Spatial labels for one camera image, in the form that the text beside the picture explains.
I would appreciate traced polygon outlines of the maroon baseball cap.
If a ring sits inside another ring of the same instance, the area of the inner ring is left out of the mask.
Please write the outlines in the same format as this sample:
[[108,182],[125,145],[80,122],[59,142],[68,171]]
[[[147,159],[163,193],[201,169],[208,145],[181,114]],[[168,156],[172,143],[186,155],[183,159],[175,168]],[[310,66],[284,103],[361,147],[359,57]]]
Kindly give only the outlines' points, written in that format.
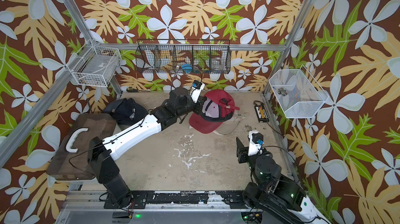
[[224,90],[211,90],[204,96],[200,112],[193,113],[189,119],[189,126],[203,134],[214,132],[240,110],[233,97]]

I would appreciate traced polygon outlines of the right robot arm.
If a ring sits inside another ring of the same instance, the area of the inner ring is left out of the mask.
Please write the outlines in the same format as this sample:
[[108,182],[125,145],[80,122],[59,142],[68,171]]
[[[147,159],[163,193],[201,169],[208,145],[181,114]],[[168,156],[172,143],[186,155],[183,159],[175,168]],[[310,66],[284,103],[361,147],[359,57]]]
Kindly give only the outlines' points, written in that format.
[[242,193],[246,206],[262,210],[282,224],[329,224],[298,182],[282,174],[273,154],[262,147],[263,135],[251,132],[249,146],[236,138],[236,156],[250,169],[249,182]]

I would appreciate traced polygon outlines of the black baseball cap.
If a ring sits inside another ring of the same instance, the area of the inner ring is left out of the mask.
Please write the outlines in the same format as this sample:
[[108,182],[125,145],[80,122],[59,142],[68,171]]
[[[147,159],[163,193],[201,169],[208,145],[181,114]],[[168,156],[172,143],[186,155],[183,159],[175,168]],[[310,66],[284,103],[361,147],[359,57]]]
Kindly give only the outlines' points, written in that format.
[[132,126],[141,121],[147,110],[133,98],[124,98],[111,102],[102,111],[109,114],[119,125]]

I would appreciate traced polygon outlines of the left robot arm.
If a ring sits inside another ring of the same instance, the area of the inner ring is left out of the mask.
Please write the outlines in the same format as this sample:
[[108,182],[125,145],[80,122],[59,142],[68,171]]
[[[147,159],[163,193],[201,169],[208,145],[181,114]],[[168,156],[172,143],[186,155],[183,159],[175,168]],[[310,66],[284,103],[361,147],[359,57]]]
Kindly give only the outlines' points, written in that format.
[[191,113],[199,113],[205,102],[201,96],[205,84],[193,82],[188,90],[178,87],[169,93],[169,98],[160,106],[150,110],[142,120],[110,137],[95,137],[90,141],[87,163],[97,181],[107,189],[113,208],[127,210],[134,205],[134,196],[116,164],[126,151],[146,138],[157,134],[171,125],[182,123]]

